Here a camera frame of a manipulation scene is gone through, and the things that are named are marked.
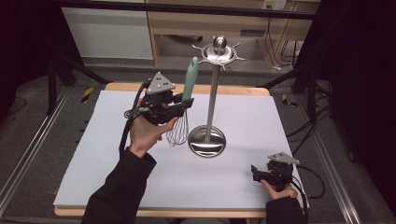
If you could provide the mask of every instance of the black sleeve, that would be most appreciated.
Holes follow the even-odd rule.
[[[281,198],[266,205],[267,224],[305,224],[306,219],[295,198]]]
[[[125,150],[106,183],[90,197],[82,223],[134,223],[155,164],[149,154],[140,159]]]

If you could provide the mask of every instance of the metal bar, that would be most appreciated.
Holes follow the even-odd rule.
[[[303,96],[297,95],[297,102],[299,105],[306,105],[306,101]],[[303,111],[306,120],[309,120],[309,117],[306,111],[303,109],[303,106],[300,106]],[[358,224],[361,223],[359,215],[353,205],[353,202],[349,198],[349,194],[347,193],[347,189],[344,186],[343,181],[340,178],[337,170],[335,169],[334,164],[332,163],[332,159],[330,158],[329,153],[320,137],[318,130],[314,131],[314,140],[317,144],[317,151],[320,158],[320,161],[323,165],[324,171],[329,177],[330,184],[332,186],[332,191],[334,192],[334,196],[340,205],[341,211],[346,219],[346,223],[350,224]]]
[[[174,13],[194,13],[209,15],[243,16],[243,17],[263,17],[296,20],[313,20],[317,15],[311,12],[294,12],[281,10],[265,10],[252,8],[235,7],[202,7],[184,6],[169,4],[146,4],[146,3],[126,3],[107,1],[81,1],[81,0],[42,0],[46,4],[56,4],[60,7],[112,9],[129,11],[154,11],[154,12],[174,12]]]
[[[50,60],[48,64],[48,85],[49,85],[49,108],[47,110],[47,115],[50,115],[53,108],[56,106],[56,76],[53,70],[53,61]]]
[[[213,74],[212,74],[212,86],[210,87],[209,109],[207,112],[205,141],[210,140],[210,134],[212,132],[212,123],[213,123],[213,115],[215,113],[216,95],[218,94],[219,71],[220,71],[220,65],[214,64]]]
[[[257,88],[265,88],[267,90],[273,88],[274,86],[276,86],[277,84],[286,81],[292,77],[297,77],[297,76],[301,76],[303,73],[305,72],[305,67],[304,66],[300,66],[297,68],[294,68],[293,70],[289,71],[288,73],[277,77],[276,79],[264,84],[264,85],[260,85],[260,86],[256,86]]]
[[[70,91],[70,87],[63,88],[61,94],[59,96],[58,102],[59,104],[54,108],[53,112],[46,116],[43,123],[41,124],[38,131],[35,133],[35,137],[32,139],[31,143],[29,144],[26,151],[23,153],[20,161],[18,162],[17,166],[15,167],[14,171],[12,172],[11,176],[9,177],[7,183],[3,186],[0,191],[0,217],[3,215],[4,211],[8,203],[10,202],[12,196],[14,195],[18,185],[21,183],[26,171],[28,170],[30,164],[32,163],[33,159],[35,158],[35,154],[39,150],[41,144],[43,143],[44,139],[46,138],[53,122],[59,115],[61,111],[64,100],[66,99],[67,94]]]
[[[105,79],[105,78],[103,78],[103,77],[100,77],[100,76],[96,75],[93,71],[91,71],[91,70],[85,68],[84,66],[82,66],[82,65],[80,65],[80,64],[78,64],[78,63],[76,63],[76,62],[73,62],[73,60],[70,60],[70,59],[67,58],[67,57],[60,56],[59,58],[60,58],[64,63],[66,63],[67,65],[69,65],[69,66],[71,66],[71,67],[77,69],[77,70],[80,71],[82,74],[86,75],[87,77],[92,78],[93,80],[99,82],[100,84],[108,84],[108,83],[110,83],[110,82],[113,82],[112,80],[107,80],[107,79]]]

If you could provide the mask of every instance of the white cabinet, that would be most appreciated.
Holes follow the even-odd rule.
[[[63,12],[81,57],[153,59],[146,12],[66,7]]]

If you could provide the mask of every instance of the black metal frame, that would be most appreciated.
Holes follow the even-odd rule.
[[[127,11],[155,11],[173,12],[188,14],[208,14],[242,17],[263,17],[296,20],[313,20],[317,14],[311,12],[293,12],[280,10],[235,8],[235,7],[202,7],[169,4],[146,4],[146,3],[125,3],[107,1],[81,1],[81,0],[42,0],[48,4],[56,4],[59,7],[77,7],[93,9],[111,9]]]

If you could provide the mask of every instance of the black curtain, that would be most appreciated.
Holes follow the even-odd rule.
[[[335,21],[321,50],[305,57],[318,78],[330,80],[331,105],[346,141],[396,216],[396,2],[353,0]],[[326,31],[313,30],[321,30],[312,33],[320,43],[315,35]]]
[[[47,74],[50,59],[65,55],[83,65],[60,7],[41,1],[0,1],[0,120],[23,82]],[[71,68],[54,66],[65,83],[73,83]]]

